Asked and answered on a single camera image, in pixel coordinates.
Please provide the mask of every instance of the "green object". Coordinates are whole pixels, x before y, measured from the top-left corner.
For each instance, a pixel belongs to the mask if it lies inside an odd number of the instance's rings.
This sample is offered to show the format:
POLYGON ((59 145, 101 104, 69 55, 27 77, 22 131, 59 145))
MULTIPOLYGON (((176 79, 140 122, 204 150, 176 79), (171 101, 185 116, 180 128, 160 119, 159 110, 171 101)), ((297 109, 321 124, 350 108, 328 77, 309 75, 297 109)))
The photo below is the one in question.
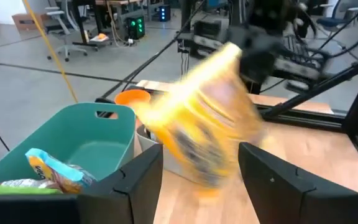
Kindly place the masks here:
POLYGON ((61 194, 57 189, 39 189, 36 187, 10 187, 0 185, 0 194, 61 194))
POLYGON ((135 113, 129 107, 108 103, 67 106, 0 160, 0 183, 39 179, 25 157, 33 147, 102 180, 134 157, 134 131, 135 113), (117 119, 97 117, 97 111, 114 112, 117 119))

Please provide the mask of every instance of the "wooden table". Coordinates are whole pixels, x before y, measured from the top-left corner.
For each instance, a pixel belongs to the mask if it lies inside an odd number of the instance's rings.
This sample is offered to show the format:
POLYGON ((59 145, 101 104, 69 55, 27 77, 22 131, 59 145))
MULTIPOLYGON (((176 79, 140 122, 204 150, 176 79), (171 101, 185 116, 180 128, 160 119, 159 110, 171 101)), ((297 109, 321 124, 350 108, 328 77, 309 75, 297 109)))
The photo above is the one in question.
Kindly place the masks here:
MULTIPOLYGON (((167 91, 171 84, 142 80, 138 86, 167 91)), ((286 100, 261 95, 250 97, 261 105, 286 100)), ((306 102, 297 109, 332 113, 324 103, 306 102)), ((346 134, 274 123, 265 123, 265 126, 274 141, 266 151, 358 192, 358 153, 346 134)), ((140 145, 136 139, 135 155, 138 154, 140 145)), ((217 201, 209 205, 194 198, 192 187, 194 184, 189 180, 164 170, 154 223, 259 223, 239 175, 231 179, 217 201)))

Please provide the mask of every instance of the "yellow snack bag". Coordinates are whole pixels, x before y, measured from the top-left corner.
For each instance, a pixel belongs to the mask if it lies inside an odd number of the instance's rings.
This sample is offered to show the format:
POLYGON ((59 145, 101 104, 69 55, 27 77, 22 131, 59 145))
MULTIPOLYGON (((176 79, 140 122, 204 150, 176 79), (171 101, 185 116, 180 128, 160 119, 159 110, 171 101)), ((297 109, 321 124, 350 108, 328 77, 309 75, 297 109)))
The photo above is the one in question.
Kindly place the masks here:
POLYGON ((262 120, 239 78, 241 49, 232 43, 195 67, 152 103, 132 105, 200 185, 215 196, 237 169, 240 141, 254 142, 262 120))

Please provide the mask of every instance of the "orange cup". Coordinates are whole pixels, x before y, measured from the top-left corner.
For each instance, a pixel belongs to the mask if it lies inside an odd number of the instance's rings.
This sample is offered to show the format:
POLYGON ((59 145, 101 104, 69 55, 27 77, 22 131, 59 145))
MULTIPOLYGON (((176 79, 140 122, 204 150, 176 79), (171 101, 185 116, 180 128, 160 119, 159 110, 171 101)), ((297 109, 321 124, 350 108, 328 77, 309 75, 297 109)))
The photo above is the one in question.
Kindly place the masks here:
POLYGON ((150 93, 147 93, 144 90, 127 90, 117 94, 114 98, 114 102, 118 105, 129 106, 131 103, 136 101, 147 103, 150 99, 150 93))

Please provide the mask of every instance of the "snack bag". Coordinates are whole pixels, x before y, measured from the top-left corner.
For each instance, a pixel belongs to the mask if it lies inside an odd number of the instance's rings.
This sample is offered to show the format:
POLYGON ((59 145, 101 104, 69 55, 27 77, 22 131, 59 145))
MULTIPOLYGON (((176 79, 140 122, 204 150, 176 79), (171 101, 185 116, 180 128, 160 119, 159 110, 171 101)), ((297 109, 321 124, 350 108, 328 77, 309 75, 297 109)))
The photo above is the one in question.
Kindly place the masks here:
POLYGON ((34 179, 18 179, 18 180, 7 180, 0 183, 1 186, 8 187, 35 187, 40 189, 56 189, 60 190, 59 185, 51 180, 34 180, 34 179))
POLYGON ((79 193, 89 187, 95 178, 76 165, 67 165, 41 149, 30 149, 25 156, 33 170, 41 177, 56 182, 63 192, 79 193))
POLYGON ((238 74, 241 53, 228 43, 151 104, 131 105, 193 175, 202 197, 216 196, 236 173, 239 143, 261 137, 262 120, 238 74))

